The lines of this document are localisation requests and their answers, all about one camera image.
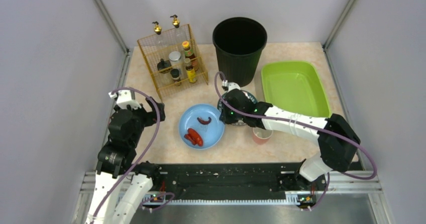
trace marble countertop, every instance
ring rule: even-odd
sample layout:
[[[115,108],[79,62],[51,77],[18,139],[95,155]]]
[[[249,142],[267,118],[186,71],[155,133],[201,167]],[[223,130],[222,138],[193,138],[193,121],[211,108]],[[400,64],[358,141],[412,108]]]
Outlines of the marble countertop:
[[[208,69],[208,85],[197,84],[163,99],[166,120],[161,122],[159,134],[143,161],[148,160],[152,163],[299,162],[319,151],[315,143],[277,131],[266,144],[257,145],[252,140],[250,127],[230,125],[226,125],[222,139],[212,148],[207,150],[189,148],[178,133],[177,126],[181,115],[190,106],[198,103],[208,103],[213,106],[218,103],[214,87],[214,76],[218,71],[215,48],[211,44],[198,47]],[[253,81],[242,89],[254,94],[258,100],[264,100],[260,74],[262,67],[268,63],[285,60],[303,60],[313,64],[323,83],[332,112],[343,115],[338,93],[319,42],[267,44]],[[133,51],[126,86],[139,89],[154,97],[156,101],[160,101],[138,47]],[[136,98],[149,108],[143,96],[137,95]],[[137,147],[138,155],[145,149],[154,129],[154,127],[144,129]]]

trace spice rack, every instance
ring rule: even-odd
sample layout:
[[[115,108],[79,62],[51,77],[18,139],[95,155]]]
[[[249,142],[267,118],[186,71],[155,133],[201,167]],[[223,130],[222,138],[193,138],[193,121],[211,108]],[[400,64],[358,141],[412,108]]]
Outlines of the spice rack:
[[[197,86],[200,84],[203,84],[205,82],[208,85],[208,71],[204,65],[204,62],[201,57],[201,53],[198,49],[198,46],[196,44],[194,35],[191,30],[191,26],[189,24],[180,26],[185,31],[186,35],[189,36],[189,42],[191,43],[191,47],[194,51],[194,54],[196,58],[194,58],[192,61],[197,61],[199,69],[195,75],[197,78],[196,83],[190,83],[189,79],[186,75],[186,73],[182,74],[181,80],[179,82],[175,83],[165,83],[162,78],[170,77],[170,73],[162,73],[163,71],[170,71],[174,67],[179,67],[180,69],[184,69],[183,63],[171,66],[165,69],[162,69],[161,72],[157,70],[157,63],[160,62],[161,58],[164,58],[165,53],[168,55],[170,52],[173,51],[180,51],[180,44],[171,45],[164,48],[158,48],[155,44],[156,35],[153,34],[148,37],[144,37],[138,40],[139,48],[141,49],[142,56],[145,60],[145,63],[148,67],[148,70],[150,72],[152,81],[154,82],[155,89],[158,93],[158,96],[163,101],[165,97],[171,96],[177,92],[183,91],[185,89],[191,88],[193,86]],[[167,42],[174,42],[174,29],[170,29],[167,31],[163,31],[161,35],[163,35],[164,39]]]

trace silver jar lid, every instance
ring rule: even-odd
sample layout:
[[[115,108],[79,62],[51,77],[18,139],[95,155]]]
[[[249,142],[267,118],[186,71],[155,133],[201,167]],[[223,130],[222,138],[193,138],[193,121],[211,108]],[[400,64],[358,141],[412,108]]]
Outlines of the silver jar lid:
[[[174,51],[169,54],[170,61],[176,62],[179,61],[181,57],[180,52]]]

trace green tray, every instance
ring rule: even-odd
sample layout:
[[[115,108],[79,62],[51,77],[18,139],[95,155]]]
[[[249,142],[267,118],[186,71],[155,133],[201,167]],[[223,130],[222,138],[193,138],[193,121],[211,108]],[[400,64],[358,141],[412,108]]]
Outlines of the green tray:
[[[286,111],[330,117],[331,110],[315,68],[308,62],[284,61],[262,68],[265,101]]]

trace yellow label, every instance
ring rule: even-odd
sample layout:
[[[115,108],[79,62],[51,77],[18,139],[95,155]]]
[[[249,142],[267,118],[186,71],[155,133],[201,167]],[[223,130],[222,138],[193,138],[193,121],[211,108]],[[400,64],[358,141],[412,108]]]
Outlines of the yellow label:
[[[186,74],[188,74],[188,78],[189,78],[189,82],[194,83],[197,82],[197,79],[195,78],[195,70],[191,69],[191,70],[187,70]]]

